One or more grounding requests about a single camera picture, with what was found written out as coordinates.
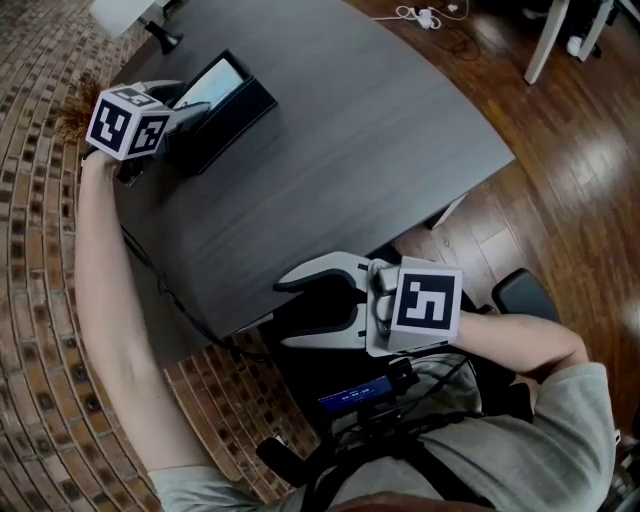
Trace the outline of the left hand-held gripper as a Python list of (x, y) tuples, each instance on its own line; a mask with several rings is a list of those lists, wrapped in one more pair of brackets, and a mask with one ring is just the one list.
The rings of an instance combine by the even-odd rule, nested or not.
[(180, 135), (200, 123), (209, 102), (172, 109), (185, 90), (178, 80), (121, 84), (102, 91), (94, 108), (87, 142), (121, 163), (118, 179), (131, 185), (143, 174), (165, 137)]

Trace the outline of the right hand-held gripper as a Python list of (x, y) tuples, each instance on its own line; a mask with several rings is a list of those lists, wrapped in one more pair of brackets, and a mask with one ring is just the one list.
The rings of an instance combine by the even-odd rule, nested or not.
[(336, 251), (308, 260), (274, 285), (300, 292), (328, 277), (367, 293), (366, 305), (319, 306), (287, 327), (281, 341), (300, 349), (408, 354), (448, 345), (458, 333), (463, 271), (413, 257), (398, 265)]

